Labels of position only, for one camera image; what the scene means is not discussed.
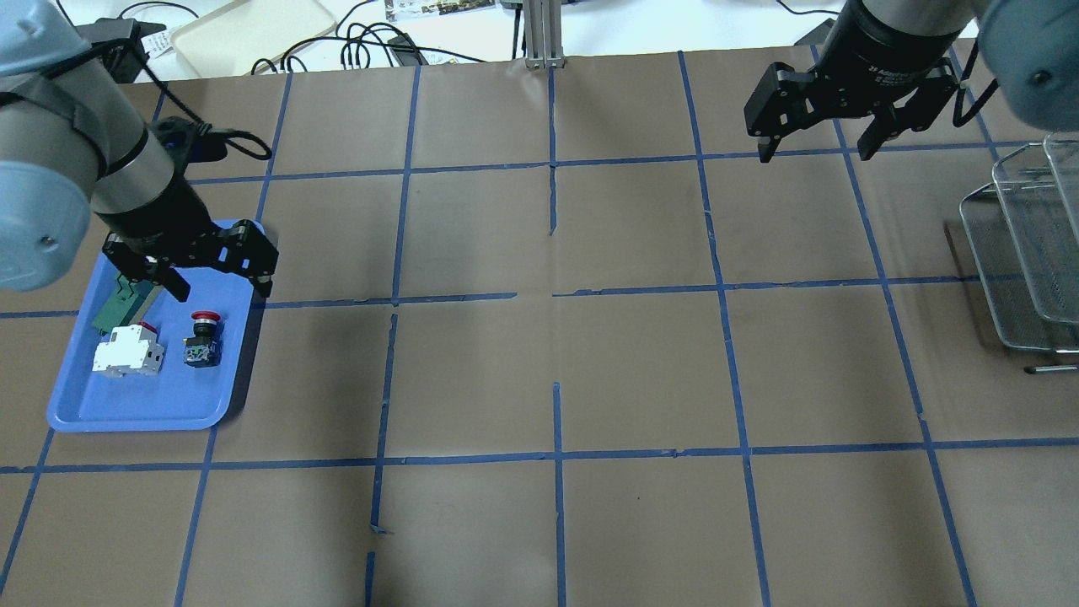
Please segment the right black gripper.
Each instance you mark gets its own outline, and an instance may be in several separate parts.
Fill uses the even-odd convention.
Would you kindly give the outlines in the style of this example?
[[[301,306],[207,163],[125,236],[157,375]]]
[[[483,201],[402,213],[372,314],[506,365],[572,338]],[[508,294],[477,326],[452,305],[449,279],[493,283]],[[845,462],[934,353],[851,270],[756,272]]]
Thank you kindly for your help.
[[[921,37],[868,24],[837,24],[809,69],[771,63],[745,101],[745,132],[769,163],[780,141],[828,120],[868,118],[861,161],[905,132],[928,130],[958,89],[947,50],[959,31]]]

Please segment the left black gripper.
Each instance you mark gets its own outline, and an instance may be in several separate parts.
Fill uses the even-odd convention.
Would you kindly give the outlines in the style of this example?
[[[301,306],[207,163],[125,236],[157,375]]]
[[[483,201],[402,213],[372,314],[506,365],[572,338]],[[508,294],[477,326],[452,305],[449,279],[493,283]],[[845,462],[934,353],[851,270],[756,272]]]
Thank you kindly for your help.
[[[191,285],[178,271],[209,268],[243,277],[259,296],[271,296],[279,253],[252,220],[213,222],[199,197],[159,197],[101,219],[110,230],[103,254],[133,282],[153,282],[185,303]]]

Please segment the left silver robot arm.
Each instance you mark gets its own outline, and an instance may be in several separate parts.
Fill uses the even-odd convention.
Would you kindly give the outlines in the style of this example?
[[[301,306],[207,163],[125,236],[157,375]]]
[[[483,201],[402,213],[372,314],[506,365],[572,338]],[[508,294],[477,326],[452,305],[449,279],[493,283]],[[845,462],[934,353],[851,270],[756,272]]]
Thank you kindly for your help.
[[[221,227],[185,170],[245,142],[270,160],[258,136],[216,128],[192,109],[147,122],[109,73],[131,37],[93,43],[49,1],[4,1],[3,288],[35,291],[69,273],[88,219],[109,229],[103,254],[131,282],[151,282],[186,301],[185,268],[245,277],[269,296],[278,250],[251,220]]]

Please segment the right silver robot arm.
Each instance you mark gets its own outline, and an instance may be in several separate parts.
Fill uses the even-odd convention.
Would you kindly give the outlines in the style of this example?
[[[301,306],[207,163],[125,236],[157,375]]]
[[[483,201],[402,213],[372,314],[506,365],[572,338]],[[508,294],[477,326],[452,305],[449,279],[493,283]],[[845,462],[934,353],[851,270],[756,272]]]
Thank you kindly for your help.
[[[947,51],[968,23],[993,81],[955,126],[1001,91],[1014,115],[1041,132],[1076,130],[1075,1],[847,1],[812,68],[770,64],[745,104],[745,132],[767,163],[786,136],[833,119],[870,119],[862,160],[905,132],[932,126],[961,81]]]

